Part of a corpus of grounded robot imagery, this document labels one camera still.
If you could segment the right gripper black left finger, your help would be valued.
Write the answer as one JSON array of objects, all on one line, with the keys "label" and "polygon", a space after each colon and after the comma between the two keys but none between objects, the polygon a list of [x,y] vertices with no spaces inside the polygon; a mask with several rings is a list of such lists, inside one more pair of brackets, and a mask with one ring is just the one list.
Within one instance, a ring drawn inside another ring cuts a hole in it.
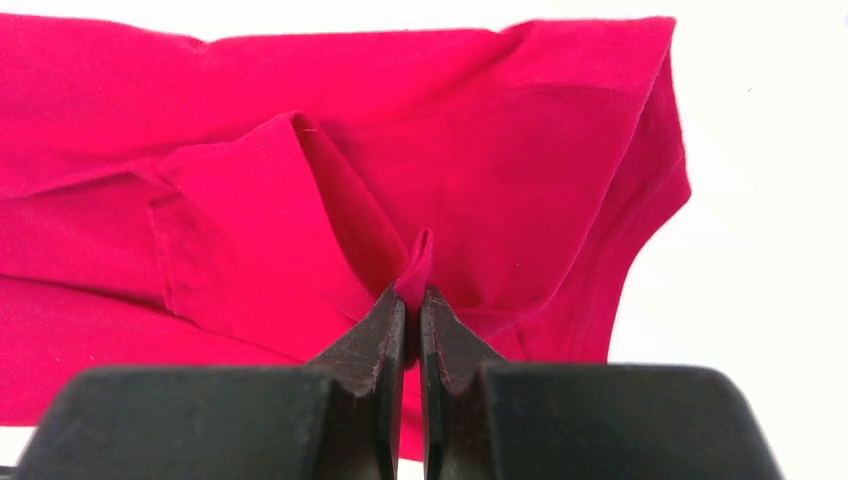
[{"label": "right gripper black left finger", "polygon": [[18,479],[393,479],[406,308],[385,290],[300,367],[109,368],[74,378]]}]

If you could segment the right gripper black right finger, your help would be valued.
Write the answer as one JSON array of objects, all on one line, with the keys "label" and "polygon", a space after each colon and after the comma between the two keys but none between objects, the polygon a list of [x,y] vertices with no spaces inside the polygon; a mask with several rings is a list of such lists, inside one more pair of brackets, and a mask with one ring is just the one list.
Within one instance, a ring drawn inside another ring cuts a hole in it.
[{"label": "right gripper black right finger", "polygon": [[511,362],[428,288],[429,479],[778,479],[741,391],[703,367]]}]

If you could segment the red t-shirt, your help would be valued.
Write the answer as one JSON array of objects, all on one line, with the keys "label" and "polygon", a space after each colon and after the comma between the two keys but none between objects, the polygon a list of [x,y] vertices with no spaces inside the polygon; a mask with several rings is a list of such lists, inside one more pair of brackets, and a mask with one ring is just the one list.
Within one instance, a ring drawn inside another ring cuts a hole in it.
[{"label": "red t-shirt", "polygon": [[671,17],[205,42],[1,18],[1,422],[106,365],[299,364],[395,284],[600,363],[688,200]]}]

